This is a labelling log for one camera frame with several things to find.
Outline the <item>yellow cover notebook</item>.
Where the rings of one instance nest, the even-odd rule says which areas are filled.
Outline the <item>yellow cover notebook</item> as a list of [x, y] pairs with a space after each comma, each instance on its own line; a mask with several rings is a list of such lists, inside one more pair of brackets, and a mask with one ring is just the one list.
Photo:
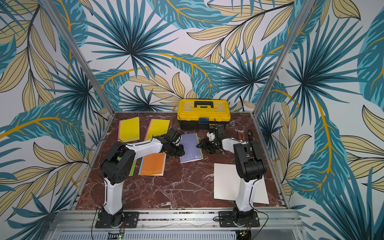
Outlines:
[[164, 135], [168, 132], [170, 120], [152, 119], [145, 137], [145, 141], [153, 137]]
[[118, 139], [122, 142], [132, 142], [140, 139], [139, 117], [119, 121]]

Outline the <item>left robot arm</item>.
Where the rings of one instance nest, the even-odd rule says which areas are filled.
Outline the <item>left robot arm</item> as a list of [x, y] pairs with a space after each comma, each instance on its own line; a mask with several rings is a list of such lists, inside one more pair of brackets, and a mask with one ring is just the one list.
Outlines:
[[169, 129], [161, 136], [154, 136], [148, 141], [134, 144], [115, 143], [100, 168], [105, 181], [105, 202], [98, 214], [95, 227], [129, 228], [137, 226], [139, 213], [125, 215], [123, 211], [123, 185], [131, 171], [135, 160], [152, 154], [165, 153], [167, 156], [181, 157], [185, 154], [184, 147], [179, 142], [181, 134], [175, 129]]

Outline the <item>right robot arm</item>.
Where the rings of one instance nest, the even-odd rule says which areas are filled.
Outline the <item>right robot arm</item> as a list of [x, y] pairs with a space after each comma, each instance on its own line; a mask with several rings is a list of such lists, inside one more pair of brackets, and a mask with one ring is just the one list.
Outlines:
[[257, 216], [253, 206], [254, 196], [260, 180], [267, 172], [262, 151], [251, 130], [248, 131], [248, 138], [248, 141], [230, 138], [225, 133], [225, 126], [217, 125], [197, 144], [197, 148], [209, 154], [222, 150], [235, 156], [237, 174], [241, 179], [239, 193], [231, 214], [220, 216], [219, 219], [238, 227], [249, 226], [251, 220]]

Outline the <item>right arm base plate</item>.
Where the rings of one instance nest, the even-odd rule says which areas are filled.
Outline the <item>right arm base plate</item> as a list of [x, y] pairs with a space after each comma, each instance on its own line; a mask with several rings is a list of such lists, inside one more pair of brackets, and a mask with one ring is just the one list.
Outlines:
[[221, 228], [256, 228], [260, 226], [260, 221], [257, 213], [254, 210], [247, 212], [220, 211], [219, 224]]

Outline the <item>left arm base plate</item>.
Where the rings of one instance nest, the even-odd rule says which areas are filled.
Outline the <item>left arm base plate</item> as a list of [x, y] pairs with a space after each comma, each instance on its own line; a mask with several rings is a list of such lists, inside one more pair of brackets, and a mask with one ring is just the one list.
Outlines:
[[139, 220], [139, 212], [117, 212], [110, 215], [102, 209], [95, 223], [96, 229], [128, 228], [135, 229]]

